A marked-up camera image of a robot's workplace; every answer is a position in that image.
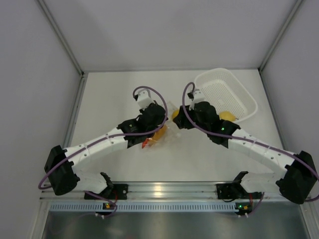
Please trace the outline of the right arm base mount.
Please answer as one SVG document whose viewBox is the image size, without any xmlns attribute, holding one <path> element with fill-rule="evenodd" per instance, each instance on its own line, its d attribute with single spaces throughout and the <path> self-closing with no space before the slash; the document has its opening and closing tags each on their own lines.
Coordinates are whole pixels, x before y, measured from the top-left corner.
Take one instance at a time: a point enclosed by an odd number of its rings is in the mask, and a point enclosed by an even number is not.
<svg viewBox="0 0 319 239">
<path fill-rule="evenodd" d="M 232 182 L 216 184 L 217 197 L 225 202 L 237 199 L 261 199 L 261 192 L 248 193 L 241 185 L 242 179 L 248 171 L 240 172 Z"/>
</svg>

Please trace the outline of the yellow fake pear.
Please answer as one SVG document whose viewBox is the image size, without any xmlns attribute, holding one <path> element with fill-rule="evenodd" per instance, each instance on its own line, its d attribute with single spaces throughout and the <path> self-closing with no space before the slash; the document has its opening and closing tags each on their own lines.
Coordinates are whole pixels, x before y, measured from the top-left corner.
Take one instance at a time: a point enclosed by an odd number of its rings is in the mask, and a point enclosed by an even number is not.
<svg viewBox="0 0 319 239">
<path fill-rule="evenodd" d="M 238 118 L 229 111 L 223 111 L 219 113 L 219 118 L 221 120 L 227 120 L 227 121 L 236 121 Z"/>
</svg>

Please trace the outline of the orange fake fruit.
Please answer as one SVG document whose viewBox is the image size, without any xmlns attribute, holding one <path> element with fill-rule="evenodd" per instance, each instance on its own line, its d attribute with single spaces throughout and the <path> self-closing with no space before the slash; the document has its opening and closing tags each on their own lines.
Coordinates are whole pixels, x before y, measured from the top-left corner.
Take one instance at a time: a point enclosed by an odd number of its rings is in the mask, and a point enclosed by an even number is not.
<svg viewBox="0 0 319 239">
<path fill-rule="evenodd" d="M 158 142 L 166 133 L 167 131 L 167 126 L 164 125 L 162 128 L 160 128 L 157 132 L 154 133 L 152 137 L 152 141 Z"/>
</svg>

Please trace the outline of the yellow fake lemon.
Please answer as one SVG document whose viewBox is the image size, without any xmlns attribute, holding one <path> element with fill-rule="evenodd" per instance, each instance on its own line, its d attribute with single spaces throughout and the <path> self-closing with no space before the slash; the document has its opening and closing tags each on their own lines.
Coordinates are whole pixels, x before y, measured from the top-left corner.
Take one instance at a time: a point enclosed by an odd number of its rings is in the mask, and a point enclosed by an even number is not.
<svg viewBox="0 0 319 239">
<path fill-rule="evenodd" d="M 179 114 L 179 110 L 175 110 L 171 115 L 171 120 L 174 120 Z"/>
</svg>

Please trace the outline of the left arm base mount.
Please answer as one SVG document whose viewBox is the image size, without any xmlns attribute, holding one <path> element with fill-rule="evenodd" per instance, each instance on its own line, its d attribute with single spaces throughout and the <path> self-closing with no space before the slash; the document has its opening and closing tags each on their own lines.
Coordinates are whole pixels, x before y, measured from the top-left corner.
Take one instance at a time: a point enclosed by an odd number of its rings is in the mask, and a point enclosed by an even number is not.
<svg viewBox="0 0 319 239">
<path fill-rule="evenodd" d="M 84 187 L 85 200 L 97 200 L 100 197 L 108 200 L 119 199 L 126 200 L 128 192 L 128 184 L 97 182 L 90 183 Z"/>
</svg>

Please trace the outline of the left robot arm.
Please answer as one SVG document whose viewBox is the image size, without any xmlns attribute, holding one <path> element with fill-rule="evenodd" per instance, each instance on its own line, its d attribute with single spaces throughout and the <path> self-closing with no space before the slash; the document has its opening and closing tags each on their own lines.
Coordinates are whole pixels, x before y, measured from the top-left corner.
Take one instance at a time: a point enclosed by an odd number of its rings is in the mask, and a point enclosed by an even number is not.
<svg viewBox="0 0 319 239">
<path fill-rule="evenodd" d="M 74 147 L 53 147 L 44 166 L 50 188 L 56 196 L 83 191 L 85 199 L 109 198 L 114 190 L 110 177 L 104 172 L 85 172 L 83 168 L 112 152 L 143 143 L 163 127 L 167 115 L 166 104 L 151 102 L 136 118 L 122 122 L 105 135 Z"/>
</svg>

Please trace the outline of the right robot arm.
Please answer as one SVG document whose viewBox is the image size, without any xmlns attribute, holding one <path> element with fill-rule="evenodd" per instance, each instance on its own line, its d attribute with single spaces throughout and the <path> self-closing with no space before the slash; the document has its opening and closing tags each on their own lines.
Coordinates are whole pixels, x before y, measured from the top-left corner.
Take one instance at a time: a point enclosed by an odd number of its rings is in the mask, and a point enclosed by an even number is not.
<svg viewBox="0 0 319 239">
<path fill-rule="evenodd" d="M 240 152 L 271 170 L 262 174 L 240 172 L 232 186 L 237 197 L 273 192 L 295 204 L 309 201 L 308 195 L 319 178 L 309 153 L 292 153 L 259 141 L 239 125 L 221 118 L 206 101 L 180 106 L 172 120 L 180 129 L 201 129 L 213 143 Z"/>
</svg>

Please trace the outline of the clear zip top bag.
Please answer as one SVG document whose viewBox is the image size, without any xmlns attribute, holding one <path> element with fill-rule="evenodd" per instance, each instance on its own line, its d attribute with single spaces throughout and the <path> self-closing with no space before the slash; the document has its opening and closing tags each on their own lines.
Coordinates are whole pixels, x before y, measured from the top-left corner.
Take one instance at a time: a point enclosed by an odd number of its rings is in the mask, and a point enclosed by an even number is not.
<svg viewBox="0 0 319 239">
<path fill-rule="evenodd" d="M 172 121 L 172 117 L 176 116 L 179 110 L 171 101 L 168 101 L 166 105 L 168 110 L 168 119 L 161 129 L 142 143 L 142 149 L 151 150 L 171 146 L 179 140 L 181 136 L 179 128 Z"/>
</svg>

